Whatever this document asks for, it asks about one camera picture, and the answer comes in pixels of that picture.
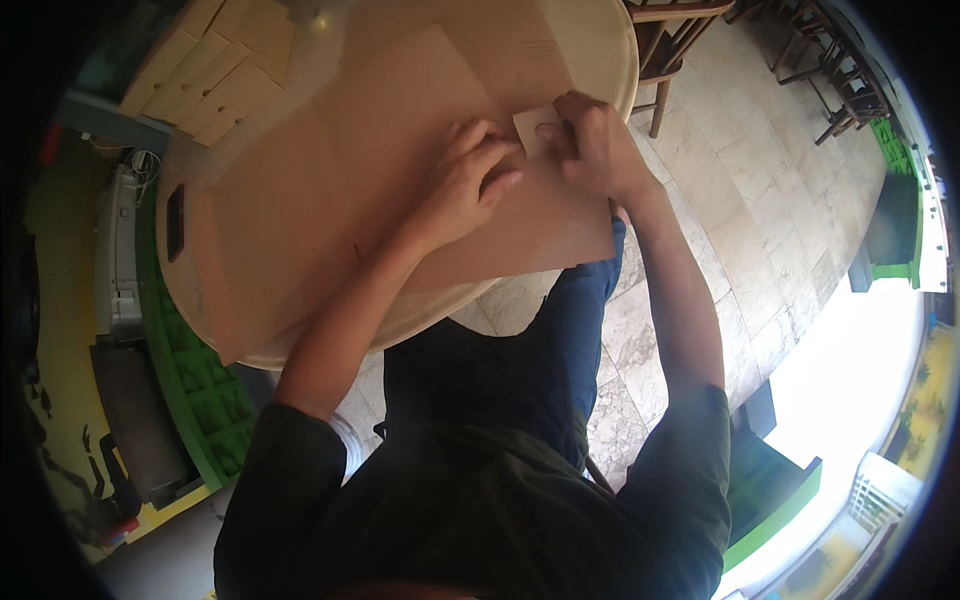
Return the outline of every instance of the paper card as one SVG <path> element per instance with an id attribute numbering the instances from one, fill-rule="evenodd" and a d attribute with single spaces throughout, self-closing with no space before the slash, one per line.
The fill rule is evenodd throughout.
<path id="1" fill-rule="evenodd" d="M 528 158 L 536 158 L 550 150 L 550 143 L 537 134 L 537 126 L 543 123 L 553 123 L 558 126 L 563 124 L 553 105 L 514 115 L 516 134 L 520 136 L 520 143 L 523 144 L 523 150 Z"/>

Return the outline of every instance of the dark green t-shirt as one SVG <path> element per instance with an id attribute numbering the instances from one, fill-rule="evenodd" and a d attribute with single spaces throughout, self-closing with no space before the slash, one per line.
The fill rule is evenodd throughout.
<path id="1" fill-rule="evenodd" d="M 388 436 L 341 487 L 325 422 L 264 409 L 214 555 L 221 600 L 317 598 L 370 582 L 506 598 L 709 598 L 730 536 L 730 415 L 671 397 L 610 495 L 515 429 Z"/>

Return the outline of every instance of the person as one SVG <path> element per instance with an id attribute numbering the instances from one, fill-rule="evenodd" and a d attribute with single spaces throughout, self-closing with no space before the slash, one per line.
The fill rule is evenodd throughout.
<path id="1" fill-rule="evenodd" d="M 527 329 L 444 319 L 384 353 L 384 443 L 341 487 L 328 425 L 404 280 L 490 219 L 521 170 L 482 119 L 451 125 L 436 186 L 300 336 L 259 416 L 214 553 L 233 598 L 707 598 L 731 516 L 730 414 L 707 284 L 664 187 L 616 111 L 570 92 L 540 125 L 564 177 L 609 197 L 639 240 L 669 404 L 616 494 L 587 480 L 616 257 L 563 271 Z"/>

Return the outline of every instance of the hand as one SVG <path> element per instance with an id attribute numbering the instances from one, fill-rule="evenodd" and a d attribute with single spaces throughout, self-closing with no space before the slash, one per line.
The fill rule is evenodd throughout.
<path id="1" fill-rule="evenodd" d="M 572 134 L 551 123 L 537 126 L 537 134 L 556 149 L 568 181 L 620 204 L 659 185 L 611 105 L 570 91 L 553 106 L 573 126 Z"/>
<path id="2" fill-rule="evenodd" d="M 493 121 L 474 117 L 466 123 L 453 122 L 446 132 L 446 147 L 434 172 L 435 187 L 411 218 L 418 236 L 429 252 L 454 242 L 490 220 L 497 203 L 523 179 L 512 169 L 489 181 L 482 193 L 484 178 L 519 144 L 504 142 Z"/>

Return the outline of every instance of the t-shirt sleeve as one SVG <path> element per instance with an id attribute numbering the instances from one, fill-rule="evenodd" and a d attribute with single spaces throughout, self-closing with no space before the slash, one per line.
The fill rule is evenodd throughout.
<path id="1" fill-rule="evenodd" d="M 347 450 L 330 425 L 289 406 L 263 409 L 213 553 L 219 598 L 278 592 L 346 467 Z"/>
<path id="2" fill-rule="evenodd" d="M 617 499 L 658 548 L 662 597 L 709 598 L 730 541 L 730 410 L 706 386 L 670 397 Z"/>

